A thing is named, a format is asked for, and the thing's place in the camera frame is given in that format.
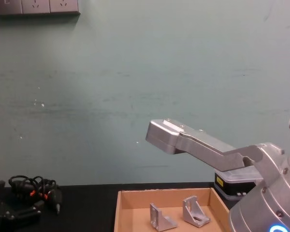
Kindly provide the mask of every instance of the green painted wall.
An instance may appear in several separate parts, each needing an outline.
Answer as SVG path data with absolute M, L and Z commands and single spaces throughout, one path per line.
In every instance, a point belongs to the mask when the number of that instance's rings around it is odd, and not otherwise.
M 79 18 L 0 20 L 0 179 L 213 181 L 145 141 L 170 117 L 290 153 L 290 0 L 80 0 Z

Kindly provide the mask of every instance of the wall stain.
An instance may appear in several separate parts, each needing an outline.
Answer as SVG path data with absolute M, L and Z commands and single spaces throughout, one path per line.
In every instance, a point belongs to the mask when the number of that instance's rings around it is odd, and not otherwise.
M 273 9 L 275 2 L 276 2 L 276 0 L 272 1 L 268 14 L 266 16 L 264 16 L 264 18 L 263 18 L 264 22 L 266 22 L 269 19 L 269 17 L 271 16 L 272 9 Z
M 110 97 L 110 98 L 106 98 L 102 100 L 102 102 L 115 102 L 115 101 L 116 101 L 116 97 Z
M 53 115 L 53 114 L 77 114 L 78 110 L 77 109 L 43 109 L 40 111 L 31 111 L 29 112 L 30 115 Z
M 247 69 L 233 69 L 235 72 L 259 72 L 262 71 L 262 69 L 257 69 L 257 68 L 247 68 Z
M 130 121 L 130 127 L 133 128 L 135 126 L 135 120 Z
M 135 169 L 139 168 L 167 168 L 169 165 L 148 165 L 148 166 L 137 166 Z

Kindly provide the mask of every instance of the wall socket panel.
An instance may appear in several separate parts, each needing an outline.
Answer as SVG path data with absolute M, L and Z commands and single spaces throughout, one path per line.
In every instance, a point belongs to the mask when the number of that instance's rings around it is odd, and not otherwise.
M 0 0 L 0 15 L 79 15 L 78 0 Z

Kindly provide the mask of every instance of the open cardboard tray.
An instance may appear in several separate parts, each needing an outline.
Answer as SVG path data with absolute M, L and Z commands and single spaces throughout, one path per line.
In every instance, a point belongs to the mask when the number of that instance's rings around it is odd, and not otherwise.
M 197 228 L 183 220 L 183 200 L 197 196 L 211 222 Z M 170 232 L 230 232 L 229 210 L 213 188 L 120 191 L 118 193 L 114 232 L 156 232 L 150 224 L 150 203 L 170 216 L 178 227 Z

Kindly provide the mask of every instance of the black table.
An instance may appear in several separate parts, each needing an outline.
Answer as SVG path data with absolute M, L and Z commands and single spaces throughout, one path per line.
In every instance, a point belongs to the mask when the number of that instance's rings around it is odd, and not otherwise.
M 212 188 L 213 183 L 157 183 L 63 186 L 63 206 L 57 216 L 45 208 L 37 224 L 17 230 L 18 232 L 113 232 L 117 194 L 120 190 Z M 7 189 L 3 200 L 15 202 Z M 224 200 L 231 208 L 236 202 Z

